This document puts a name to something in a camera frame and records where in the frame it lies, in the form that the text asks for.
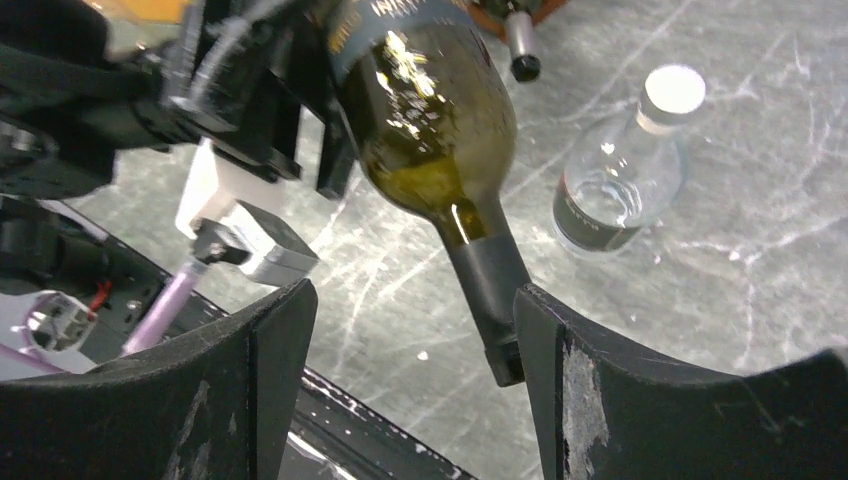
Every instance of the bottle cap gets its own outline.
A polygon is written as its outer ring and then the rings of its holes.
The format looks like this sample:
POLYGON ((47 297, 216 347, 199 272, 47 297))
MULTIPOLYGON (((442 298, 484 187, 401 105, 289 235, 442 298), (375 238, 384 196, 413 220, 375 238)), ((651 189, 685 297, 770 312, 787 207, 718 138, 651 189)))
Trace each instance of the bottle cap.
POLYGON ((706 95, 707 85, 694 69, 686 65, 664 65, 645 80, 637 118, 649 131, 674 130, 692 119, 706 95))

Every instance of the clear glass bottle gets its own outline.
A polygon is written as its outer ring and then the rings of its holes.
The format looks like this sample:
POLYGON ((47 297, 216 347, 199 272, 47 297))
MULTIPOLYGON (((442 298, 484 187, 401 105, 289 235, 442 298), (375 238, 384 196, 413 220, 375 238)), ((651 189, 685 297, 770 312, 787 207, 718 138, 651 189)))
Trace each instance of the clear glass bottle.
POLYGON ((635 109, 586 129, 554 195, 554 231, 563 245, 581 257, 614 254, 657 220, 686 182, 679 133, 705 97, 695 70, 665 65, 645 80, 635 109))

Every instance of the marble tabletop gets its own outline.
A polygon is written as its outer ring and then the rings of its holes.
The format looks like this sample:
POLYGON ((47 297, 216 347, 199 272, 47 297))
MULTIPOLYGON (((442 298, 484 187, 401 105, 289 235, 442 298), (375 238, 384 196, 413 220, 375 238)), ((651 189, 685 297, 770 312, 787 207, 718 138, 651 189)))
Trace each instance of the marble tabletop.
MULTIPOLYGON (((544 72, 529 86, 488 42, 519 121, 503 203, 534 281, 638 342, 722 371, 848 344, 844 1, 571 0, 538 34, 544 72), (708 85, 685 191, 625 254, 577 260, 550 226, 569 146, 671 62, 708 85)), ((435 232, 358 170, 340 202, 311 191, 320 133, 304 119, 306 181, 281 190, 276 212, 322 260, 309 365, 482 479, 541 478, 526 390, 495 386, 435 232)), ((174 270, 188 245, 173 215, 190 150, 128 152, 114 186, 72 203, 174 270)), ((229 310, 268 291, 217 267, 200 290, 229 310)))

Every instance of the gray floor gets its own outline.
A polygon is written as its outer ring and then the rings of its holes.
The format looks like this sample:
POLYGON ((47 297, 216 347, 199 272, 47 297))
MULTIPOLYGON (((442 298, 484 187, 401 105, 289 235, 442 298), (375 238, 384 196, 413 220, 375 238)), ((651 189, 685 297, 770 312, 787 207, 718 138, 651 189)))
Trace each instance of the gray floor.
MULTIPOLYGON (((507 79, 520 139, 503 188, 535 281, 637 341, 723 371, 847 344, 845 2, 572 0, 539 35, 541 81, 507 79), (695 66, 709 88, 688 187, 627 254, 574 260, 549 227, 568 147, 669 62, 695 66)), ((506 73, 505 48, 489 45, 506 73)), ((320 129, 305 119, 310 170, 320 129)), ((173 270, 188 243, 172 227, 188 153, 127 153, 117 184, 77 203, 173 270)), ((323 260, 309 364, 483 479, 540 478, 526 393, 495 387, 435 232, 358 171, 342 202, 291 184, 278 213, 323 260)), ((266 290, 218 269, 201 291, 232 310, 266 290)))

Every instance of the dark bottle label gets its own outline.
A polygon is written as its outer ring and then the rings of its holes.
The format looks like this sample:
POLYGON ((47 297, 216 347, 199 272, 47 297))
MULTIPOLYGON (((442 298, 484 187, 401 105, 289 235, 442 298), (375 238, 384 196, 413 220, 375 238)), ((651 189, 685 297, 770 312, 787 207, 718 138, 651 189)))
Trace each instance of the dark bottle label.
POLYGON ((589 252, 612 252, 623 247, 639 227, 622 228, 594 220, 580 210, 560 179, 554 195, 554 222, 566 240, 589 252))
POLYGON ((344 81, 353 64, 389 32, 422 25, 476 28, 468 0, 342 0, 325 24, 327 49, 336 81, 344 81))

